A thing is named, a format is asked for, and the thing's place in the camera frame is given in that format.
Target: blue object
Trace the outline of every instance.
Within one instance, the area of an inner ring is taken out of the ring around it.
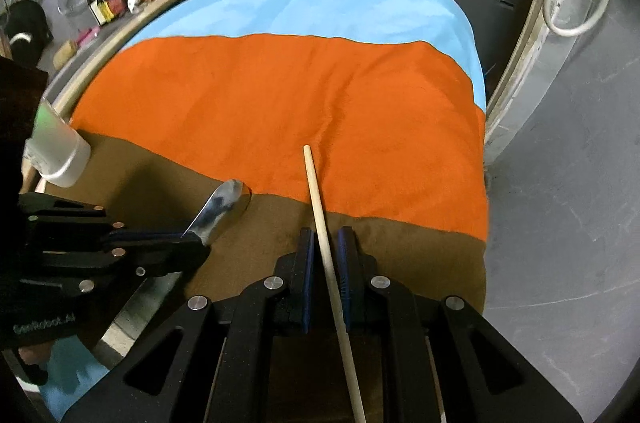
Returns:
[[[342,316],[347,331],[351,330],[351,296],[349,287],[349,268],[347,265],[347,242],[344,239],[344,230],[338,230],[338,245],[335,248],[335,262],[338,267],[340,279],[340,300],[342,301]]]
[[[46,367],[49,380],[40,394],[57,421],[109,372],[75,336],[53,344]]]
[[[125,48],[157,37],[256,33],[366,44],[428,42],[469,76],[474,101],[486,110],[474,34],[454,0],[187,0],[140,30]]]
[[[309,246],[306,249],[305,281],[303,284],[304,305],[302,308],[302,332],[305,335],[308,334],[311,328],[311,294],[314,284],[314,256],[316,254],[316,246],[318,246],[318,236],[312,231]]]

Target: wooden stick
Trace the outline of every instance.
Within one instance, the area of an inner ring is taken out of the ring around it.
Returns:
[[[342,302],[340,300],[338,281],[335,278],[334,261],[331,258],[329,235],[327,234],[326,224],[324,223],[324,211],[322,210],[322,201],[320,199],[320,189],[318,188],[318,177],[316,176],[314,157],[311,154],[311,147],[308,145],[305,145],[303,150],[305,152],[306,180],[309,184],[311,206],[314,209],[316,232],[318,233],[318,242],[320,243],[322,267],[324,267],[324,277],[326,278],[327,288],[329,288],[331,311],[334,313],[335,331],[338,333],[338,345],[340,345],[340,355],[342,356],[344,376],[347,379],[349,398],[351,398],[353,418],[356,423],[366,423],[364,407],[362,406],[362,397],[360,396],[360,387],[358,386],[358,376],[356,376],[356,366],[353,363],[349,335],[347,334],[347,328],[344,325],[344,317],[342,315]]]

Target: white bottle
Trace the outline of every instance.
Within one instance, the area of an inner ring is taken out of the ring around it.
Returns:
[[[66,188],[78,181],[90,155],[89,144],[42,100],[33,133],[24,144],[25,158],[46,181]]]

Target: bolt head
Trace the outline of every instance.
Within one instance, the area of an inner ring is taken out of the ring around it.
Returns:
[[[82,293],[89,293],[90,291],[94,290],[95,282],[90,278],[86,278],[80,281],[80,284],[78,284],[78,288]]]
[[[207,300],[206,297],[203,297],[202,295],[196,295],[189,299],[189,301],[187,302],[187,305],[189,309],[193,311],[198,311],[204,307],[207,307],[208,303],[209,301]]]
[[[264,279],[264,287],[267,289],[279,289],[284,285],[284,281],[275,275]]]
[[[453,311],[460,311],[465,307],[465,301],[463,301],[462,298],[455,296],[447,297],[444,304]]]
[[[391,281],[384,275],[376,275],[371,279],[371,285],[377,289],[385,289],[391,285]]]

